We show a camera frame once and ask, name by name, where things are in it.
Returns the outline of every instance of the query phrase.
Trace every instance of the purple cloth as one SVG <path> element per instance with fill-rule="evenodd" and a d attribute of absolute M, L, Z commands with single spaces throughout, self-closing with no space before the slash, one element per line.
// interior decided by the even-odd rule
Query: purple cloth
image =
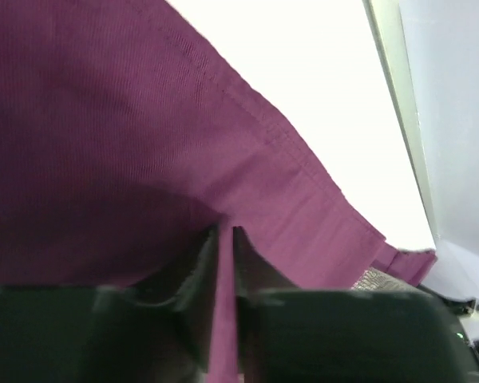
<path fill-rule="evenodd" d="M 371 266 L 416 286 L 427 276 L 436 261 L 434 250 L 400 251 L 386 246 L 378 252 Z"/>
<path fill-rule="evenodd" d="M 306 288 L 397 254 L 166 2 L 0 0 L 0 284 L 128 285 L 216 221 L 210 382 L 236 383 L 232 225 Z"/>

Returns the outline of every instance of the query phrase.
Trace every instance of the purple fabric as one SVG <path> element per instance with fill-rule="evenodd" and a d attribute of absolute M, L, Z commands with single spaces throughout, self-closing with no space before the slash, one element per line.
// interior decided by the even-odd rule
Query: purple fabric
<path fill-rule="evenodd" d="M 216 383 L 236 383 L 232 225 L 306 288 L 395 250 L 166 2 L 0 0 L 0 283 L 128 285 L 215 221 Z"/>
<path fill-rule="evenodd" d="M 400 251 L 386 246 L 377 254 L 372 266 L 416 286 L 436 261 L 434 250 Z"/>

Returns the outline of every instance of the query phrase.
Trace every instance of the gray fabric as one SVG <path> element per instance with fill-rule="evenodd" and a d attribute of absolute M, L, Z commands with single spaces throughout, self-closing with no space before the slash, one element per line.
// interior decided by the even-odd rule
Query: gray fabric
<path fill-rule="evenodd" d="M 421 292 L 419 289 L 409 285 L 408 283 L 385 274 L 380 270 L 376 270 L 373 267 L 369 268 L 363 274 L 363 276 L 353 285 L 352 290 Z"/>

